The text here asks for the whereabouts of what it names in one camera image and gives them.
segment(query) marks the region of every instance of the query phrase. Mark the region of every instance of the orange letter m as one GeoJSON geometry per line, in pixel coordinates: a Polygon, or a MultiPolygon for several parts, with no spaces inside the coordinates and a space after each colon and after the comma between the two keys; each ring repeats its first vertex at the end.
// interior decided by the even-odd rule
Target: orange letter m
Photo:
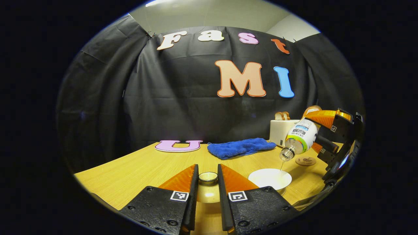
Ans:
{"type": "Polygon", "coordinates": [[[215,65],[221,70],[221,89],[218,91],[218,96],[231,97],[235,95],[235,91],[231,89],[231,82],[240,95],[244,94],[247,84],[250,84],[250,89],[247,92],[249,96],[265,96],[266,92],[263,89],[260,74],[261,64],[248,62],[243,73],[230,60],[218,60],[215,65]]]}

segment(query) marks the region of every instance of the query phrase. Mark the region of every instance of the table surface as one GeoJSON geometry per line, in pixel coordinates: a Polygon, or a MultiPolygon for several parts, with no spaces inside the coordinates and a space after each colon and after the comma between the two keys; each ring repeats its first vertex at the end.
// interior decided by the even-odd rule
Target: table surface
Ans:
{"type": "MultiPolygon", "coordinates": [[[[208,171],[217,172],[218,164],[221,163],[246,178],[253,171],[265,168],[280,169],[282,164],[279,157],[282,148],[279,146],[270,151],[221,160],[209,153],[207,144],[202,144],[199,150],[184,153],[158,151],[154,148],[157,144],[76,173],[75,177],[87,191],[97,194],[105,202],[120,210],[146,186],[158,187],[193,164],[199,165],[199,174],[208,171]]],[[[174,147],[181,148],[188,145],[188,143],[176,143],[174,147]]],[[[316,158],[316,164],[300,166],[294,159],[284,163],[283,171],[292,176],[292,182],[286,187],[283,195],[290,204],[316,195],[324,187],[321,178],[326,173],[326,163],[317,158],[317,153],[313,149],[298,156],[316,158]]],[[[191,231],[191,234],[227,234],[226,231],[222,231],[219,202],[197,202],[195,230],[191,231]]]]}

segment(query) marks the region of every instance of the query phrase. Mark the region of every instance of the blue towel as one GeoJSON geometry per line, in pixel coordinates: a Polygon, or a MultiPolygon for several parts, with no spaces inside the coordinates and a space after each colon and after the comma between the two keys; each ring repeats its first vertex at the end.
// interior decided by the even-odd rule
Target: blue towel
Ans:
{"type": "Polygon", "coordinates": [[[255,138],[228,143],[212,143],[208,145],[208,150],[218,158],[225,160],[233,156],[250,155],[261,150],[274,149],[275,147],[275,143],[269,143],[263,138],[255,138]]]}

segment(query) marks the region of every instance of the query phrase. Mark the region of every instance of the plastic bottle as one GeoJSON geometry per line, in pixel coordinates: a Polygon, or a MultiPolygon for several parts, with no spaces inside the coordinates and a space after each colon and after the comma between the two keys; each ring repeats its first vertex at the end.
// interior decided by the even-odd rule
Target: plastic bottle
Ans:
{"type": "Polygon", "coordinates": [[[280,158],[283,161],[290,161],[296,154],[306,152],[314,144],[320,126],[305,119],[305,116],[319,110],[322,109],[317,105],[308,107],[303,113],[302,119],[289,130],[285,147],[280,152],[280,158]]]}

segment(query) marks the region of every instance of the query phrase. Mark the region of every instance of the cork coaster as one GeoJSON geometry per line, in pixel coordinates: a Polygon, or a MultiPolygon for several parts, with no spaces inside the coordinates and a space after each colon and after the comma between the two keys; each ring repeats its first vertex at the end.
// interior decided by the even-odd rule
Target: cork coaster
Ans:
{"type": "Polygon", "coordinates": [[[297,157],[296,163],[301,166],[312,166],[315,165],[316,159],[315,158],[306,158],[306,157],[297,157]]]}

